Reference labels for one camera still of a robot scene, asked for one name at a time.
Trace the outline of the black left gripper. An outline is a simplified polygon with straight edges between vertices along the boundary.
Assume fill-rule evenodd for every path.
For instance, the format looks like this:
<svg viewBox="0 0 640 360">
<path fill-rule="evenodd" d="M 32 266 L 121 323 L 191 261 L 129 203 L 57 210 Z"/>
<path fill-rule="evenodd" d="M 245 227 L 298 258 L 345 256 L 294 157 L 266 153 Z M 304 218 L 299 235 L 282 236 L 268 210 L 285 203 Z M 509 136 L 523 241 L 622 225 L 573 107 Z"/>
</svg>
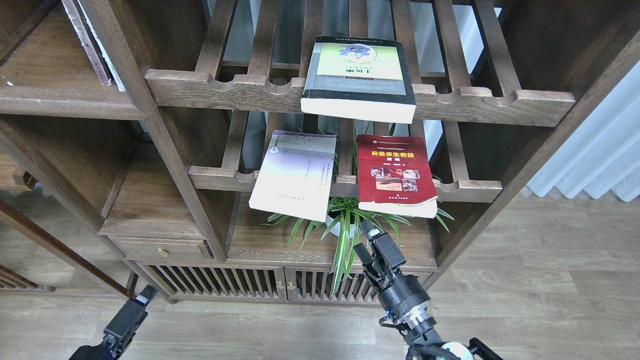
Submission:
<svg viewBox="0 0 640 360">
<path fill-rule="evenodd" d="M 112 321 L 107 324 L 100 344 L 78 347 L 69 360 L 118 360 L 126 350 L 126 346 L 130 344 L 136 330 L 146 319 L 148 315 L 146 307 L 157 293 L 158 290 L 155 287 L 146 285 L 137 297 L 128 299 Z"/>
</svg>

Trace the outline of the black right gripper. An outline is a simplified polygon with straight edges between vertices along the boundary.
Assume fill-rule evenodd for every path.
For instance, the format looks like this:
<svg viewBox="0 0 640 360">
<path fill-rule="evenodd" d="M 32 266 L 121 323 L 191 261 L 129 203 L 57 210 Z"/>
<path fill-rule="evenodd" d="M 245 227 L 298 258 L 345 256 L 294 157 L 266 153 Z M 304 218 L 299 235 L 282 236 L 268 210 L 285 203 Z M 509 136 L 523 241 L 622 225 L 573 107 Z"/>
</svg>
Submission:
<svg viewBox="0 0 640 360">
<path fill-rule="evenodd" d="M 398 330 L 405 341 L 435 341 L 435 319 L 427 312 L 431 298 L 416 276 L 400 273 L 406 259 L 398 246 L 389 233 L 382 232 L 368 219 L 361 221 L 359 228 L 373 253 L 363 243 L 353 249 L 386 312 L 379 325 Z"/>
</svg>

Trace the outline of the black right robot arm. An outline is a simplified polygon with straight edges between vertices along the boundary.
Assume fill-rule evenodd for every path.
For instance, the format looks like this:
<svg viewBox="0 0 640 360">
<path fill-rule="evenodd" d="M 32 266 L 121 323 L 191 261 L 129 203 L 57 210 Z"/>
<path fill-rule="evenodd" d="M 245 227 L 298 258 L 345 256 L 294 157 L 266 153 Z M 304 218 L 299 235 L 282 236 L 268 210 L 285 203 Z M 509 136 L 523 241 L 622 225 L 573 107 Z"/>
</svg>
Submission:
<svg viewBox="0 0 640 360">
<path fill-rule="evenodd" d="M 445 342 L 435 329 L 437 323 L 428 314 L 431 298 L 414 275 L 405 275 L 400 267 L 406 259 L 390 235 L 365 220 L 359 227 L 366 235 L 372 253 L 359 243 L 354 250 L 363 264 L 363 273 L 378 292 L 378 301 L 386 312 L 379 325 L 394 328 L 407 342 L 407 360 L 499 360 L 500 356 L 478 338 L 469 345 Z"/>
</svg>

